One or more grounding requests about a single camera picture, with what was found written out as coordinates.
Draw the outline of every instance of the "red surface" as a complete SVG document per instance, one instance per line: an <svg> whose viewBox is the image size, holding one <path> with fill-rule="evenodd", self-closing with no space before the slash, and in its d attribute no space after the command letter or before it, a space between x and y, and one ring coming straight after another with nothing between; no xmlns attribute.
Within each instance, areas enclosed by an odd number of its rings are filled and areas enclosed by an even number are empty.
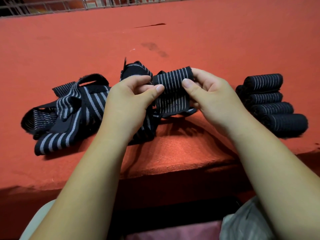
<svg viewBox="0 0 320 240"><path fill-rule="evenodd" d="M319 5L320 0L189 0L0 19L0 221L9 225L6 217L16 218L21 210L17 207L25 204L25 209L31 202L55 197L92 140L37 157L35 141L20 127L23 115L55 100L51 88L86 74L100 73L114 85L125 56L129 62L140 60L153 73L201 68L234 87L249 75L281 73L284 101L309 120L301 138L283 142L316 171L318 162L310 155L319 151L320 143ZM159 23L166 25L142 27ZM146 196L147 190L160 195L156 204L163 204L216 196L208 190L248 189L241 184L248 185L238 166L241 179L230 176L233 166L220 167L235 164L235 157L230 143L201 113L164 121L153 141L128 147L117 204L148 206L151 203L145 199L152 197ZM189 184L177 178L178 171L185 170L194 171L182 176ZM217 175L224 185L205 183L211 177L219 181ZM0 239L17 236L21 230L2 228Z"/></svg>

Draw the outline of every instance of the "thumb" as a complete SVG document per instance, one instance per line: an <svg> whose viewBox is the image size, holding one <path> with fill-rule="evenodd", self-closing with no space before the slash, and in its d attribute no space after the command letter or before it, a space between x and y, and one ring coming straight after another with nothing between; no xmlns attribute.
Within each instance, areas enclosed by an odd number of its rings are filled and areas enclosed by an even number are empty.
<svg viewBox="0 0 320 240"><path fill-rule="evenodd" d="M182 86L186 90L186 92L189 94L189 96L198 103L203 101L203 99L206 96L206 91L203 90L201 87L195 84L194 81L190 79L187 79L187 78L183 79Z"/></svg>
<svg viewBox="0 0 320 240"><path fill-rule="evenodd" d="M137 96L141 98L147 108L164 90L165 86L158 84Z"/></svg>

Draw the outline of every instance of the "person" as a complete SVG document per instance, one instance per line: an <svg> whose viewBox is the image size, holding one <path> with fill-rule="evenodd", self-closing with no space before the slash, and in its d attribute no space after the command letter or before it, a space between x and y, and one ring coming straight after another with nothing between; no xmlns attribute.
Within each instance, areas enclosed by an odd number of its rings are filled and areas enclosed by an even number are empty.
<svg viewBox="0 0 320 240"><path fill-rule="evenodd" d="M224 218L220 239L320 239L319 177L247 112L226 80L192 72L196 83L182 85L193 106L234 144L257 194ZM106 239L127 144L164 91L149 81L131 76L112 87L96 137L39 226L21 239Z"/></svg>

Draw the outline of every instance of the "hand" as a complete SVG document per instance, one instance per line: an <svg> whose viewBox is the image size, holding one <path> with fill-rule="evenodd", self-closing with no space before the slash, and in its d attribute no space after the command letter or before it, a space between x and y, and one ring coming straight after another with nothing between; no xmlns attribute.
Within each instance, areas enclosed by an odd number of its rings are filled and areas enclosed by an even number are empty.
<svg viewBox="0 0 320 240"><path fill-rule="evenodd" d="M114 85L106 99L99 131L129 142L142 126L147 107L164 91L162 84L146 85L150 76L130 76Z"/></svg>
<svg viewBox="0 0 320 240"><path fill-rule="evenodd" d="M184 79L182 86L194 100L193 107L200 109L206 120L224 134L247 110L226 80L196 68L192 68L192 73L197 84Z"/></svg>

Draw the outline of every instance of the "stack of rolled bands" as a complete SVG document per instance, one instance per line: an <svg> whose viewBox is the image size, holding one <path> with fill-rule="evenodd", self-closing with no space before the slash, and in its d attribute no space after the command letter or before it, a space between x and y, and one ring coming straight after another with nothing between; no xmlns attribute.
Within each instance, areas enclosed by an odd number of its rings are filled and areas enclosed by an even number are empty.
<svg viewBox="0 0 320 240"><path fill-rule="evenodd" d="M248 76L235 91L246 109L277 137L298 137L307 130L308 120L282 102L282 84L281 74Z"/></svg>

